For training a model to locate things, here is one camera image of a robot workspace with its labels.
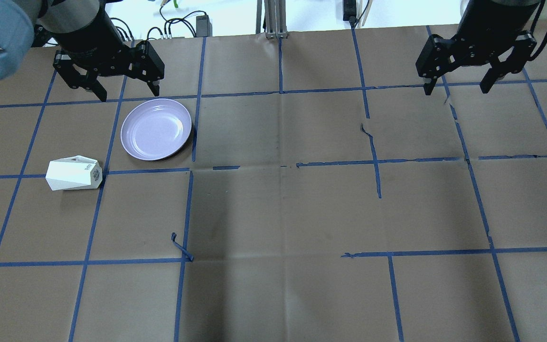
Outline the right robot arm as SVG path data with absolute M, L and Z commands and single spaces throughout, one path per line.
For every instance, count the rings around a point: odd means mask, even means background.
M 519 73 L 547 44 L 547 31 L 541 43 L 532 31 L 543 6 L 542 0 L 469 0 L 456 34 L 430 35 L 417 58 L 424 93 L 431 95 L 438 79 L 459 67 L 490 65 L 480 82 L 484 94 L 506 74 Z M 525 28 L 529 21 L 532 29 Z

